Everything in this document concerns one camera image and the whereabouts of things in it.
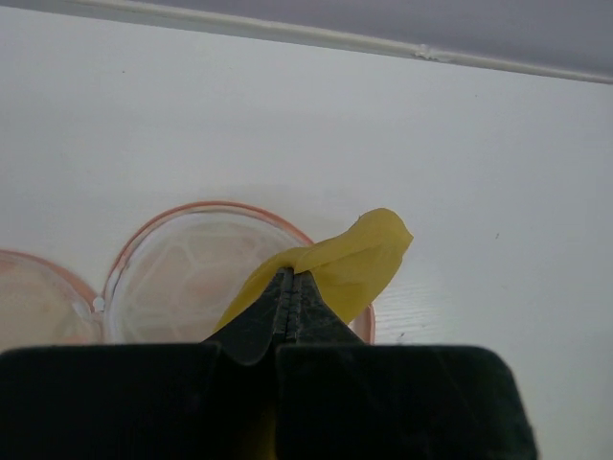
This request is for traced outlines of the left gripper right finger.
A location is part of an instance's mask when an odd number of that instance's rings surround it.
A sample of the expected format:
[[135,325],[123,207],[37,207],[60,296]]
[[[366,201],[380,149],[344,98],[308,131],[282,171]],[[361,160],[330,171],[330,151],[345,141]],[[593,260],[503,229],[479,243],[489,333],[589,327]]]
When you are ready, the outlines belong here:
[[292,342],[299,345],[364,344],[326,304],[309,272],[293,277]]

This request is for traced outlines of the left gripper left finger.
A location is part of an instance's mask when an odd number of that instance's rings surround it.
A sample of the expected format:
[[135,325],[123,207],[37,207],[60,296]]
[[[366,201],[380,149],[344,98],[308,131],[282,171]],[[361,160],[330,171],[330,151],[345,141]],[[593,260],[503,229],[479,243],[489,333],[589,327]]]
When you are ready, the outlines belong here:
[[258,364],[270,348],[284,342],[292,293],[293,269],[282,268],[256,301],[203,344],[216,344],[241,366]]

